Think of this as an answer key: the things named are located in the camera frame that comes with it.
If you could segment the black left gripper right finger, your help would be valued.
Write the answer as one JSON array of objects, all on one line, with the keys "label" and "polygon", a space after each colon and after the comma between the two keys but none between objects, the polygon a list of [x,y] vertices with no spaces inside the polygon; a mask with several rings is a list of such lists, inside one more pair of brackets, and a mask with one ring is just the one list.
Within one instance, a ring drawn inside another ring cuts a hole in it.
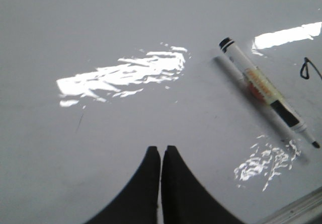
[{"label": "black left gripper right finger", "polygon": [[164,223],[243,223],[208,193],[172,145],[164,154],[161,197]]}]

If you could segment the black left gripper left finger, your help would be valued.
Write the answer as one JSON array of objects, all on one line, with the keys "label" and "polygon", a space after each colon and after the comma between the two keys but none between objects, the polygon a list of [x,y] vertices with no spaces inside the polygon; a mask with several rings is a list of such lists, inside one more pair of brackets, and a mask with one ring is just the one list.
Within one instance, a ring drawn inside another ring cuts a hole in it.
[{"label": "black left gripper left finger", "polygon": [[149,146],[122,191],[87,223],[157,223],[160,155]]}]

